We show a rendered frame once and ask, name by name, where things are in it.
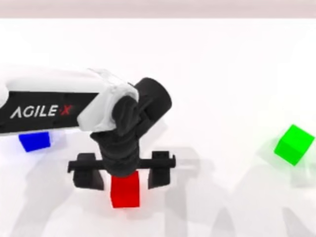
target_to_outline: black label panel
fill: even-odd
[[[97,94],[11,91],[0,109],[0,133],[76,127]]]

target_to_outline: colored block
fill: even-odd
[[[138,171],[127,177],[111,177],[111,202],[113,208],[140,206]]]
[[[311,146],[314,137],[299,127],[292,125],[281,137],[275,154],[292,165],[296,165]]]
[[[19,140],[26,152],[32,152],[50,147],[50,138],[48,132],[20,134]]]

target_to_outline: agile x logo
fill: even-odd
[[[29,105],[25,108],[18,106],[18,108],[10,116],[10,119],[18,117],[21,118],[37,118],[37,117],[54,117],[56,115],[66,116],[70,115],[72,105],[63,105],[61,108],[59,105]]]

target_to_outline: green cube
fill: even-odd
[[[275,154],[290,164],[297,165],[311,146],[313,140],[314,137],[312,135],[292,125],[279,140],[275,148]]]

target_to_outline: white casing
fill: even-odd
[[[117,101],[129,95],[136,101],[138,91],[107,70],[60,70],[53,68],[0,66],[0,108],[8,100],[9,91],[98,93],[78,116],[82,131],[108,131],[116,128],[112,110]]]

